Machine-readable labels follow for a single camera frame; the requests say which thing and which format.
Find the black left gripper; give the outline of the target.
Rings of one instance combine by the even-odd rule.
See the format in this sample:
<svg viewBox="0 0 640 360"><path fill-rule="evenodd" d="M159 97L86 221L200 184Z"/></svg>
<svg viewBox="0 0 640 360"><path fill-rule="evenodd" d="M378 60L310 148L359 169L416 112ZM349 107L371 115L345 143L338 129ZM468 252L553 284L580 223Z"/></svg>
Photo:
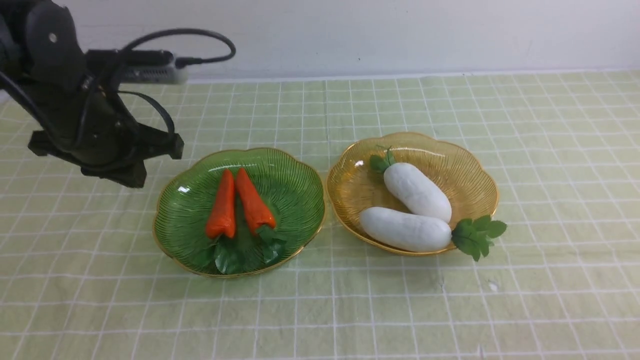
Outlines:
<svg viewBox="0 0 640 360"><path fill-rule="evenodd" d="M79 146L74 146L82 112L83 95L59 90L30 89L34 104L48 120L50 130L35 130L28 143L37 157L55 157L78 166L85 176L142 188L146 182L145 161L169 156L180 160L185 142L176 133L173 118L151 96L138 93L158 112L167 130L135 120L121 100L120 92L93 96Z"/></svg>

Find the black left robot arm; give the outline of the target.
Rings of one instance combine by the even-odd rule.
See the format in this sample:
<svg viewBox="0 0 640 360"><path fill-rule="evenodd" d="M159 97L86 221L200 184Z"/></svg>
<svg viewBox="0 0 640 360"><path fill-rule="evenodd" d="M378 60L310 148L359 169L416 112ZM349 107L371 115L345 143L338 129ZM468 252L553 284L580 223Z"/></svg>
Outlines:
<svg viewBox="0 0 640 360"><path fill-rule="evenodd" d="M29 150L78 166L83 175L142 188L146 160L183 157L172 117L138 93L166 130L140 123L121 99L123 66L100 80L115 51L80 48L71 12L51 0L1 2L1 89L40 125Z"/></svg>

